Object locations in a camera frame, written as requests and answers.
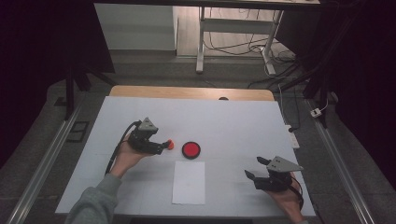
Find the red circle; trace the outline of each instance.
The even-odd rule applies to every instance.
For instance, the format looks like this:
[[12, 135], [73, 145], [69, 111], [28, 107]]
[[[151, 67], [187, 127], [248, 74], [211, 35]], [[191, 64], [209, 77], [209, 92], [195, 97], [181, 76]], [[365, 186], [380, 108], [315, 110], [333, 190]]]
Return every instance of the red circle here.
[[182, 152], [187, 159], [193, 160], [199, 156], [201, 148], [195, 142], [188, 142], [184, 144]]

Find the orange object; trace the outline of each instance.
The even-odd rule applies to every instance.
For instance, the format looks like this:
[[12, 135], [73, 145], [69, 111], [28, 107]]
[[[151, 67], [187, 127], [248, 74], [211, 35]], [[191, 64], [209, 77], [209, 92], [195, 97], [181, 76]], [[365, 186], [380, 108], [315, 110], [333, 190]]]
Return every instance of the orange object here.
[[173, 148], [175, 147], [175, 144], [173, 143], [172, 139], [168, 139], [168, 142], [171, 142], [171, 143], [169, 144], [168, 149], [173, 149]]

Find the aluminum rail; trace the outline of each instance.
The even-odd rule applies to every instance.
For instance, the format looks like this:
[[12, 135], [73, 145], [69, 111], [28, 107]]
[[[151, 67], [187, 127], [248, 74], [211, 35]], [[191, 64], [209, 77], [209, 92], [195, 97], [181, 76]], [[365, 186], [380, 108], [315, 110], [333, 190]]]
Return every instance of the aluminum rail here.
[[[305, 103], [309, 111], [315, 109], [308, 100], [305, 100]], [[344, 184], [346, 193], [349, 195], [350, 200], [356, 210], [356, 213], [361, 220], [361, 223], [374, 224], [375, 222], [367, 206], [367, 203], [364, 201], [363, 197], [361, 196], [361, 191], [353, 181], [352, 176], [347, 169], [346, 163], [344, 162], [337, 148], [337, 145], [332, 140], [332, 136], [329, 130], [324, 129], [318, 119], [315, 119], [315, 125], [327, 151], [329, 152], [335, 170], [338, 172], [338, 175], [341, 178], [341, 182]]]
[[73, 127], [78, 113], [82, 108], [84, 98], [85, 94], [78, 102], [78, 105], [73, 114], [70, 116], [69, 120], [65, 120], [61, 124], [61, 127], [55, 134], [55, 137], [52, 139], [52, 142], [50, 143], [46, 154], [44, 155], [37, 169], [35, 170], [35, 173], [30, 179], [29, 184], [27, 185], [22, 196], [20, 197], [20, 200], [12, 211], [11, 216], [8, 218], [7, 224], [23, 223], [26, 219], [39, 191], [41, 190], [41, 187], [43, 186], [50, 172], [50, 169], [52, 168], [53, 163], [58, 157], [59, 151], [61, 150], [67, 135]]

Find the gray floor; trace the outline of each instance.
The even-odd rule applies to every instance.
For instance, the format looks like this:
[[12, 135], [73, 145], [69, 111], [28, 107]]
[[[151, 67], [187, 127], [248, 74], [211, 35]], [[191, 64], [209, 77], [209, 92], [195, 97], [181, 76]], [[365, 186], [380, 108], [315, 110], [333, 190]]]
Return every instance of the gray floor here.
[[[194, 59], [176, 58], [168, 55], [113, 55], [116, 75], [113, 79], [124, 85], [184, 86], [209, 88], [245, 89], [251, 81], [265, 78], [262, 60], [253, 59], [205, 59], [205, 71], [195, 74]], [[277, 71], [285, 65], [278, 65]], [[88, 122], [88, 132], [81, 142], [65, 142], [58, 159], [40, 190], [25, 223], [63, 223], [64, 216], [55, 215], [56, 206], [63, 195], [68, 179], [74, 171], [79, 155], [84, 148], [89, 132], [94, 124], [101, 103], [110, 87], [90, 76], [92, 88], [89, 92], [77, 92], [77, 99], [84, 98], [83, 107], [77, 121]], [[253, 89], [267, 89], [264, 82], [252, 86]], [[335, 172], [329, 154], [318, 134], [313, 119], [309, 116], [303, 98], [298, 97], [304, 85], [284, 92], [283, 106], [285, 117], [293, 126], [301, 127], [295, 131], [300, 148], [295, 150], [299, 163], [304, 167], [303, 175], [318, 216], [310, 217], [310, 223], [360, 223], [354, 207]], [[14, 155], [0, 171], [0, 223], [5, 223], [21, 197], [35, 168], [48, 148], [64, 118], [64, 106], [55, 106], [59, 97], [64, 97], [64, 82], [52, 85], [48, 100], [40, 116], [35, 121], [16, 149]], [[371, 157], [343, 125], [334, 113], [334, 101], [328, 106], [329, 130], [339, 147], [347, 167], [353, 174], [364, 200], [374, 216], [376, 223], [395, 223], [396, 193], [381, 174]], [[69, 140], [76, 140], [77, 133], [69, 134]], [[114, 223], [130, 223], [129, 217], [115, 217]], [[219, 220], [195, 220], [199, 223], [223, 223]], [[134, 219], [131, 223], [192, 223], [191, 220]], [[248, 221], [249, 223], [289, 223], [285, 218], [271, 218]], [[237, 220], [235, 223], [246, 223]]]

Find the power strip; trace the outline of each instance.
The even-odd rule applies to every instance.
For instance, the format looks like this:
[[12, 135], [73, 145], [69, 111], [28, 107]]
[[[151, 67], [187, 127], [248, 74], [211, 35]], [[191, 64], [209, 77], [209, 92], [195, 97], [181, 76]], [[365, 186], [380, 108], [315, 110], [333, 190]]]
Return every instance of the power strip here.
[[286, 127], [286, 131], [289, 134], [290, 137], [290, 143], [291, 143], [291, 147], [292, 148], [300, 148], [300, 145], [298, 144], [296, 135], [294, 133], [289, 132], [289, 129], [291, 128], [291, 126], [289, 124], [285, 125]]

